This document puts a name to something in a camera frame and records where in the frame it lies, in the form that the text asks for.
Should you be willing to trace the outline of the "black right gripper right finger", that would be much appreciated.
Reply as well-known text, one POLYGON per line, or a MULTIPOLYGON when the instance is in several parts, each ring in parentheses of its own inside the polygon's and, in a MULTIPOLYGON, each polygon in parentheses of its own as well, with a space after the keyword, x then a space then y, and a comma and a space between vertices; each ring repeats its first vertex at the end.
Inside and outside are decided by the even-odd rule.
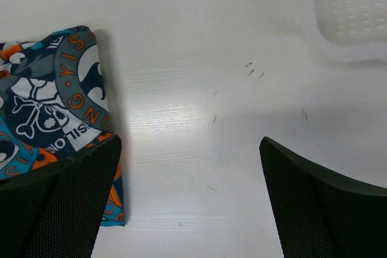
POLYGON ((386 257, 386 189, 316 164, 269 137, 259 146, 284 257, 386 257))

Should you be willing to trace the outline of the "colourful patterned shorts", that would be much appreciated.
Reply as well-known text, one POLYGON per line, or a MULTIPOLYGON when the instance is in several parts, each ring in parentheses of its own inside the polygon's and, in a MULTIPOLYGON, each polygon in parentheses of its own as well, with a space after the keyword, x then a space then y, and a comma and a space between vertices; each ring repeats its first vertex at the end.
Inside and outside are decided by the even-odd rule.
POLYGON ((1 44, 1 178, 99 145, 114 134, 97 39, 79 25, 1 44))

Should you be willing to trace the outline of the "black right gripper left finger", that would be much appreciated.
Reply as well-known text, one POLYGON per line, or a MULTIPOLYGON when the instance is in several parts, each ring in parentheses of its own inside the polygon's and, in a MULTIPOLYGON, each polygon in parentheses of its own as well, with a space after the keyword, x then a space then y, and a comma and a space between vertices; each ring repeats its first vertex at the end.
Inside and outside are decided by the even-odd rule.
POLYGON ((121 150, 113 135, 1 180, 1 257, 90 257, 121 150))

